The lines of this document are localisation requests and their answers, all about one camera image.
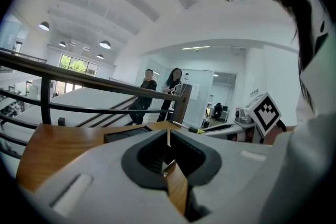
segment desk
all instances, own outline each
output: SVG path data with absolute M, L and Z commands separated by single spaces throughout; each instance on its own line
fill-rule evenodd
M 168 143 L 170 142 L 170 130 L 179 129 L 167 121 L 146 125 L 152 130 L 167 129 Z M 102 145 L 105 133 L 132 130 L 139 126 L 144 125 L 83 128 L 40 124 L 21 157 L 16 174 L 17 183 L 34 192 L 48 177 L 85 151 Z M 177 165 L 172 167 L 169 172 L 166 180 L 170 200 L 184 214 L 187 195 L 186 178 Z

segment white shirt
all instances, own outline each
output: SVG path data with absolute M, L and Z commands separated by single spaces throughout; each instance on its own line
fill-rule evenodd
M 332 30 L 332 21 L 330 19 L 327 8 L 321 4 L 321 0 L 307 0 L 311 5 L 311 34 L 313 39 L 313 53 L 314 55 L 319 50 L 323 42 Z M 296 107 L 296 115 L 298 123 L 314 118 L 317 111 L 312 111 L 308 102 L 304 99 L 302 92 L 298 105 Z

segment window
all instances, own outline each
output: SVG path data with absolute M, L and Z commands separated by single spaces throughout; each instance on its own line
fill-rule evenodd
M 98 65 L 74 57 L 62 55 L 59 67 L 90 76 L 96 76 Z

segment fluorescent light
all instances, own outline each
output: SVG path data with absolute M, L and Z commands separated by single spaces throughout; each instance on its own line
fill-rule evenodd
M 107 40 L 102 41 L 99 45 L 105 49 L 111 49 L 111 44 Z
M 204 48 L 209 48 L 209 47 L 210 47 L 210 46 L 192 47 L 192 48 L 183 48 L 183 50 L 204 49 Z
M 42 23 L 40 23 L 40 24 L 39 24 L 39 27 L 42 28 L 42 29 L 45 30 L 45 31 L 49 31 L 49 28 L 50 28 L 48 22 L 42 22 Z

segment white sleeve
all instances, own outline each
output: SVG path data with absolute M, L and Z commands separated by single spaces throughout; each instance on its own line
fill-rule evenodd
M 315 115 L 308 102 L 304 99 L 302 92 L 300 92 L 299 101 L 296 107 L 296 118 L 298 123 L 315 118 Z

